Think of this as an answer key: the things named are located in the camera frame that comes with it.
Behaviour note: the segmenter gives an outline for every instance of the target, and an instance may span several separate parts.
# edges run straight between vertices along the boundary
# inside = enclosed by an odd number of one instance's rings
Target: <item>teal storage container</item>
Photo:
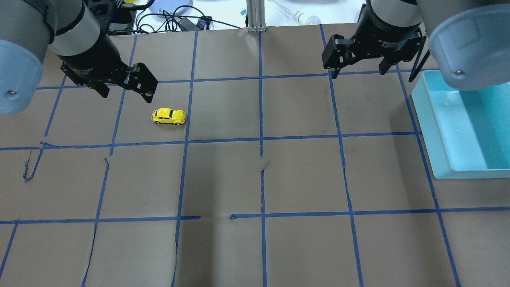
[[[459,91],[427,70],[413,101],[434,177],[510,178],[510,83]]]

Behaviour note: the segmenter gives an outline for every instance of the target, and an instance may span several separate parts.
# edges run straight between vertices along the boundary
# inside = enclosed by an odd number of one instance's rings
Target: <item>blue round object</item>
[[[173,13],[175,9],[181,5],[192,5],[193,0],[155,0],[154,3],[149,7],[151,13],[163,13],[165,10],[168,13]],[[175,15],[182,15],[190,10],[189,7],[182,7]]]

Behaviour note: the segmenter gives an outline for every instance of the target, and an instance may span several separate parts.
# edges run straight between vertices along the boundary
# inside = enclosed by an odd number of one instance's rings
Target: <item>toy car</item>
[[[186,122],[186,113],[183,110],[159,108],[152,112],[152,121],[155,124],[174,124],[180,126]]]

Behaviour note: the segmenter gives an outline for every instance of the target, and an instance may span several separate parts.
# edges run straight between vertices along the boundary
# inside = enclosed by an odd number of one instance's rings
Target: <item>white surface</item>
[[[298,10],[308,15],[315,15],[320,18],[322,24],[351,23],[357,22],[361,5],[365,0],[279,0],[289,10]],[[146,3],[146,0],[138,0],[137,5]],[[194,0],[193,6],[200,9],[206,16],[212,16],[213,20],[222,21],[238,27],[245,27],[245,17],[241,11],[246,9],[246,0]],[[184,15],[201,16],[196,10],[189,11]],[[291,15],[278,7],[272,0],[265,1],[266,26],[296,26]],[[158,16],[147,16],[141,24],[149,24],[157,29],[163,24],[164,18]],[[144,30],[151,32],[150,27],[144,26]],[[232,29],[232,27],[214,23],[211,30]]]

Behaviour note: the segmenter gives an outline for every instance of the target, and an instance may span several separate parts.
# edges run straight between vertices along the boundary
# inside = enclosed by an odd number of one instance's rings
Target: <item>yellow toy car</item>
[[[186,113],[183,110],[159,108],[152,112],[152,121],[155,124],[174,124],[180,126],[186,122]]]

